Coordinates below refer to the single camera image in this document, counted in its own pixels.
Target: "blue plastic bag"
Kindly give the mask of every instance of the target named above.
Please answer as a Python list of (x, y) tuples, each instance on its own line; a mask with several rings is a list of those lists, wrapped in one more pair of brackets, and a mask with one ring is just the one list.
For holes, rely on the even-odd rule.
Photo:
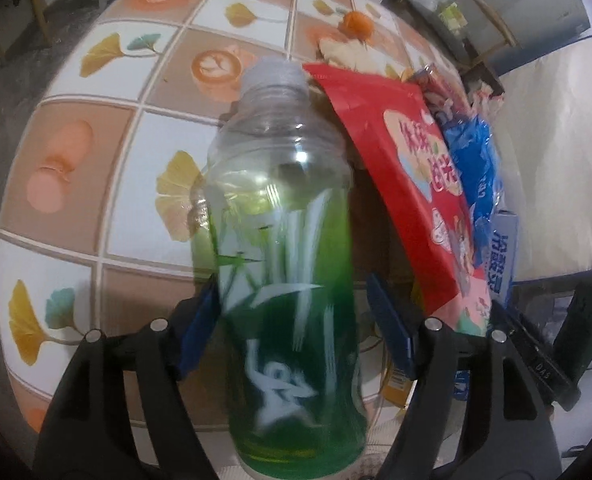
[(502, 192), (498, 155), (493, 145), (491, 128), (480, 116), (475, 116), (445, 124), (442, 133), (460, 173), (464, 196), (471, 211), (474, 267), (479, 267), (483, 251), (492, 236), (491, 218)]

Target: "floor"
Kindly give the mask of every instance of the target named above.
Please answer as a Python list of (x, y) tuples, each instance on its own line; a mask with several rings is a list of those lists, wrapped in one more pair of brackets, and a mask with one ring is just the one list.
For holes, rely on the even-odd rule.
[[(38, 29), (22, 52), (0, 68), (0, 205), (5, 182), (25, 125), (58, 67), (98, 16), (95, 4), (59, 2), (47, 16), (54, 46), (43, 48)], [(7, 379), (0, 347), (0, 432), (21, 459), (31, 464), (36, 434), (23, 421)]]

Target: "red snack bag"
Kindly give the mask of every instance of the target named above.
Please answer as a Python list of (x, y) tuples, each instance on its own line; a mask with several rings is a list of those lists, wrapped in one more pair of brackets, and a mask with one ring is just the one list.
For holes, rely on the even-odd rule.
[(303, 66), (327, 93), (383, 197), (423, 293), (425, 312), (484, 335), (491, 301), (472, 264), (458, 173), (420, 88), (325, 64)]

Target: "cloth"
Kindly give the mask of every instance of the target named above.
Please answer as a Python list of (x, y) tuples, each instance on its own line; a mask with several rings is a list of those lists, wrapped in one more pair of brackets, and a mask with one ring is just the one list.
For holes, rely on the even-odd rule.
[(592, 38), (500, 81), (492, 128), (506, 207), (520, 218), (514, 281), (592, 270)]

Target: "snack package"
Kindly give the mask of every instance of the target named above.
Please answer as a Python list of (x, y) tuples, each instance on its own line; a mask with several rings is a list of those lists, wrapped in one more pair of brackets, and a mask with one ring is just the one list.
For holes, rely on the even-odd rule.
[(325, 64), (303, 68), (360, 152), (405, 246), (426, 314), (484, 335), (491, 304), (484, 270), (473, 266), (462, 185), (421, 90)]
[(492, 235), (492, 216), (500, 202), (502, 181), (498, 155), (489, 124), (480, 116), (452, 121), (442, 127), (470, 207), (474, 226), (474, 267), (482, 265), (482, 252)]
[(439, 70), (435, 64), (416, 72), (410, 82), (423, 90), (429, 111), (441, 126), (458, 118), (472, 116), (462, 82), (455, 75)]
[(492, 239), (484, 254), (484, 270), (492, 300), (507, 306), (513, 266), (518, 253), (518, 216), (498, 211), (492, 219)]

